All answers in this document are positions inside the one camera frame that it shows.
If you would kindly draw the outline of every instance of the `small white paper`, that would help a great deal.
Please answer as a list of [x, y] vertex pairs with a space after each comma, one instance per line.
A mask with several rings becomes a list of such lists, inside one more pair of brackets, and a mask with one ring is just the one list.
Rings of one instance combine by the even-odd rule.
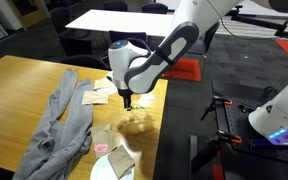
[[108, 96], [105, 92], [84, 91], [82, 104], [108, 104]]
[[116, 87], [111, 87], [111, 88], [101, 88], [98, 89], [97, 92], [105, 92], [108, 93], [109, 95], [117, 93], [117, 88]]
[[115, 85], [111, 81], [109, 81], [106, 77], [99, 80], [95, 80], [94, 89], [111, 88], [111, 87], [115, 87]]
[[141, 94], [141, 98], [137, 101], [140, 106], [149, 107], [151, 106], [151, 102], [156, 99], [155, 95], [152, 94]]

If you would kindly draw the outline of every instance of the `pink object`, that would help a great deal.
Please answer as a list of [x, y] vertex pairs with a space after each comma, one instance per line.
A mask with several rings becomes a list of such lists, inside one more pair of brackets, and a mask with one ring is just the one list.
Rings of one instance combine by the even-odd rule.
[[106, 152], [107, 151], [107, 144], [96, 144], [94, 151], [95, 152]]

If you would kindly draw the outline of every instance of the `tan paper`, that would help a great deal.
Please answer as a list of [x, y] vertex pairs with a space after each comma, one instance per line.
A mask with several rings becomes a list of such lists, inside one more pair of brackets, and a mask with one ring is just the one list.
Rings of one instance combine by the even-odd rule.
[[118, 179], [122, 178], [126, 172], [135, 165], [135, 161], [131, 158], [123, 145], [108, 155], [108, 160]]
[[106, 77], [103, 79], [95, 80], [94, 89], [111, 88], [111, 87], [115, 87], [115, 85], [111, 81], [109, 81]]
[[107, 144], [106, 152], [95, 152], [96, 158], [100, 158], [116, 148], [116, 144], [111, 133], [111, 124], [91, 127], [91, 135], [94, 146], [97, 144]]
[[108, 93], [96, 91], [84, 91], [82, 104], [108, 104]]

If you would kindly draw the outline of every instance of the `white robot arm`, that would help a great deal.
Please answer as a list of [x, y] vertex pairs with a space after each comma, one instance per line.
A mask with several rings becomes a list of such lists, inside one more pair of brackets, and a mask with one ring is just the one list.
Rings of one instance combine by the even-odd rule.
[[[128, 41], [114, 42], [108, 51], [113, 73], [108, 78], [124, 98], [130, 110], [133, 93], [150, 92], [158, 78], [211, 26], [240, 0], [182, 0], [175, 10], [169, 34], [155, 52], [135, 47]], [[288, 8], [288, 0], [254, 0], [259, 5]]]
[[274, 145], [288, 146], [288, 85], [248, 116], [252, 127]]

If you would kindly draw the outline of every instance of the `wooden table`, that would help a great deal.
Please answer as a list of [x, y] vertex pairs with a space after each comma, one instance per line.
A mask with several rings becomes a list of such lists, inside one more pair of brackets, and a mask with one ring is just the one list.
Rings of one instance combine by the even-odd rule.
[[136, 12], [90, 10], [75, 19], [67, 28], [108, 32], [145, 32], [148, 36], [166, 36], [173, 15]]
[[[105, 77], [107, 71], [32, 59], [5, 56], [0, 59], [0, 168], [16, 171], [31, 135], [45, 110], [48, 97], [56, 89], [67, 68], [78, 69], [79, 79], [92, 81]], [[153, 109], [123, 109], [118, 94], [108, 105], [95, 105], [93, 126], [111, 123], [115, 141], [123, 144], [135, 160], [135, 179], [152, 179], [164, 109], [166, 80], [158, 80], [151, 92]], [[139, 99], [133, 95], [132, 101]], [[96, 157], [94, 146], [71, 172], [70, 179], [89, 179]]]

